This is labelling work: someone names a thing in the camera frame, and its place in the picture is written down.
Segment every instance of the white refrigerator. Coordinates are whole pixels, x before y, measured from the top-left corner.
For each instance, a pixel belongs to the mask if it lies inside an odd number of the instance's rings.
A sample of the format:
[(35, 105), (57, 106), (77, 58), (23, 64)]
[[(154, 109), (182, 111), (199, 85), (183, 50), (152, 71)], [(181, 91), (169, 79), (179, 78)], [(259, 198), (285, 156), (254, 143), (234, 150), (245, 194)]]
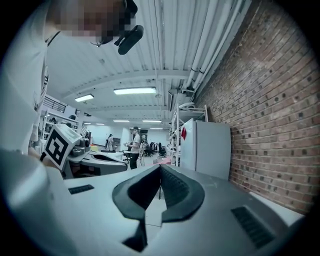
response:
[(230, 160), (229, 125), (190, 119), (181, 127), (180, 167), (228, 180)]

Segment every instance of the fluorescent light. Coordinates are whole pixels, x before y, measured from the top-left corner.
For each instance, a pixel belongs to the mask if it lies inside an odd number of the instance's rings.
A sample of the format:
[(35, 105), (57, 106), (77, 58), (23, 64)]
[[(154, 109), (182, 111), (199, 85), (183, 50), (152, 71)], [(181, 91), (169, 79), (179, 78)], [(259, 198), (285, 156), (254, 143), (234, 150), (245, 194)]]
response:
[(83, 102), (83, 101), (86, 101), (86, 100), (91, 100), (93, 98), (94, 98), (94, 96), (92, 94), (88, 94), (88, 95), (81, 96), (79, 98), (75, 98), (75, 101), (76, 102)]
[(124, 94), (155, 94), (155, 87), (135, 87), (135, 88), (121, 88), (114, 89), (113, 92), (116, 95), (124, 95)]
[(142, 120), (142, 122), (149, 122), (149, 123), (161, 123), (160, 120)]

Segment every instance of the person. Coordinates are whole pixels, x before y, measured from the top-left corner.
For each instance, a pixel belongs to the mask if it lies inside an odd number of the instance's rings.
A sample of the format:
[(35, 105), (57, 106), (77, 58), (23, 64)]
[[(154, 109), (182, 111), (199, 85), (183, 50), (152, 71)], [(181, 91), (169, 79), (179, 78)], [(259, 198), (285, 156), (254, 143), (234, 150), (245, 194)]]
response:
[(105, 148), (108, 151), (112, 151), (112, 143), (114, 142), (114, 138), (113, 135), (110, 133), (109, 137), (106, 139), (106, 144), (105, 144)]
[[(48, 44), (59, 32), (86, 39), (88, 43), (98, 42), (102, 35), (113, 39), (119, 34), (127, 1), (48, 0), (25, 21), (1, 64), (0, 133), (7, 135), (1, 140), (1, 148), (40, 159), (31, 144), (38, 141), (41, 109), (49, 82)], [(47, 157), (42, 163), (56, 167)]]
[(139, 158), (139, 147), (140, 147), (140, 135), (139, 135), (139, 127), (133, 127), (133, 141), (132, 145), (129, 143), (125, 143), (126, 146), (131, 148), (130, 151), (130, 169), (137, 168), (137, 160)]

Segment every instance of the red sticker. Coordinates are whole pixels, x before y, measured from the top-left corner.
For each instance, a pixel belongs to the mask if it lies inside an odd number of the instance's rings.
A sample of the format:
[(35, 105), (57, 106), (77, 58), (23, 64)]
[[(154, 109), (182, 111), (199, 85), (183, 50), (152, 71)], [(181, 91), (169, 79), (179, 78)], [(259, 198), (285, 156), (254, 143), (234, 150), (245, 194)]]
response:
[(186, 136), (187, 136), (187, 130), (185, 127), (183, 127), (181, 132), (181, 137), (183, 138), (183, 140), (185, 140)]

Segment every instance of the red brick wall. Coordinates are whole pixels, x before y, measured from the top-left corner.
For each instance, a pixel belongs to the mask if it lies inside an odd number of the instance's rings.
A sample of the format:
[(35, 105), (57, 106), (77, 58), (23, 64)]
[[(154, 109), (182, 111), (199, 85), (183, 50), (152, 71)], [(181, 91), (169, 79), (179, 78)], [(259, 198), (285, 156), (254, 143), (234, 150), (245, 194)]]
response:
[(231, 127), (229, 180), (304, 214), (320, 186), (319, 67), (284, 10), (253, 2), (195, 102)]

